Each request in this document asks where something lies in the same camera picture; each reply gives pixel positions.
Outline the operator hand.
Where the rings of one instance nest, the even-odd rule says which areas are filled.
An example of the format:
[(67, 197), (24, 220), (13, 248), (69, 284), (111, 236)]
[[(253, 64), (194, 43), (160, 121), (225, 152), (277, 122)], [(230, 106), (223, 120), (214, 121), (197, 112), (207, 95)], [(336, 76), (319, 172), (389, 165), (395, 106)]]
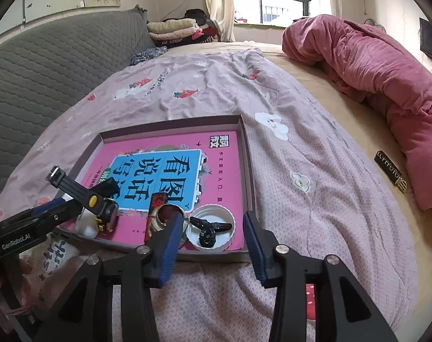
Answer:
[(14, 289), (13, 299), (20, 303), (20, 307), (10, 307), (6, 301), (0, 300), (0, 319), (8, 315), (19, 314), (19, 312), (31, 312), (40, 319), (40, 311), (34, 304), (33, 289), (27, 279), (27, 276), (31, 275), (34, 270), (34, 261), (30, 256), (21, 255), (14, 260), (14, 263), (18, 266), (16, 270), (0, 265), (0, 293), (11, 286)]

